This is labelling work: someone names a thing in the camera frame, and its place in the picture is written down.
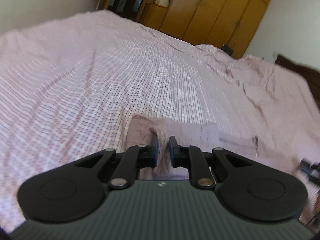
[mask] fuzzy brown cloth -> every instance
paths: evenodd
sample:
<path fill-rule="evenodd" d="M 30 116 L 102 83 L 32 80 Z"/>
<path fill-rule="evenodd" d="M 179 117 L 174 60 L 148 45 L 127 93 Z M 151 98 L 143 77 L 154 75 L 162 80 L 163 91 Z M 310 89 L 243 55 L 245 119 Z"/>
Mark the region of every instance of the fuzzy brown cloth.
<path fill-rule="evenodd" d="M 142 169 L 140 179 L 188 179 L 187 169 L 171 166 L 168 150 L 170 136 L 175 136 L 179 145 L 194 145 L 204 152 L 222 147 L 248 158 L 255 158 L 257 155 L 256 137 L 247 139 L 231 137 L 219 132 L 215 123 L 180 123 L 167 118 L 149 118 L 141 115 L 133 117 L 124 148 L 137 144 L 148 145 L 153 134 L 156 134 L 159 140 L 158 165 L 154 169 Z"/>

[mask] white wall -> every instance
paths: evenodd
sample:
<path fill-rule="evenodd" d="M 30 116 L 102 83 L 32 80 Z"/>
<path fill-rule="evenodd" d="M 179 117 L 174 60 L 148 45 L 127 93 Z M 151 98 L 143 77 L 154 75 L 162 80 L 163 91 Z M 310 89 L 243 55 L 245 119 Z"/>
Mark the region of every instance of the white wall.
<path fill-rule="evenodd" d="M 0 0 L 0 34 L 95 10 L 99 0 Z"/>
<path fill-rule="evenodd" d="M 320 0 L 271 0 L 245 55 L 278 53 L 320 69 Z"/>

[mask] bedsheet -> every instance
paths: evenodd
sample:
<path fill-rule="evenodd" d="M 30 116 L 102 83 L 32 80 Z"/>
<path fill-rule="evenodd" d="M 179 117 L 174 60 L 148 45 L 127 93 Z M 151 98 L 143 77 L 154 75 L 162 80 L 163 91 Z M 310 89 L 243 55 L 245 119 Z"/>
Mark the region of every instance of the bedsheet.
<path fill-rule="evenodd" d="M 302 157 L 320 161 L 320 114 L 300 76 L 109 11 L 79 14 L 0 37 L 1 227 L 24 221 L 16 194 L 26 179 L 125 150 L 135 114 L 256 136 L 257 158 L 286 172 Z"/>

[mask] wooden wardrobe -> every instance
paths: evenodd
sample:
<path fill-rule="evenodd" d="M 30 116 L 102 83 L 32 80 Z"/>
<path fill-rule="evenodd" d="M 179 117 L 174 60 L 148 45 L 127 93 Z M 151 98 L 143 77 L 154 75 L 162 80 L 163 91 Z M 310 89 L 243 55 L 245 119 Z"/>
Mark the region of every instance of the wooden wardrobe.
<path fill-rule="evenodd" d="M 228 45 L 245 53 L 270 0 L 171 0 L 157 29 L 193 45 Z"/>

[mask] ribbed surface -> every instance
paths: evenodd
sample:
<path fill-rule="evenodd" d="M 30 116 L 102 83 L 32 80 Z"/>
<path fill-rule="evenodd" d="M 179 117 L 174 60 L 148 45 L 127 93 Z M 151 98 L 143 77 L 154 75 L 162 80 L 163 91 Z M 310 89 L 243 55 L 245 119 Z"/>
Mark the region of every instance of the ribbed surface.
<path fill-rule="evenodd" d="M 90 216 L 62 225 L 27 221 L 11 235 L 16 240 L 305 240 L 312 233 L 296 220 L 272 225 L 249 223 L 233 216 L 213 192 L 189 181 L 136 181 L 113 191 Z"/>

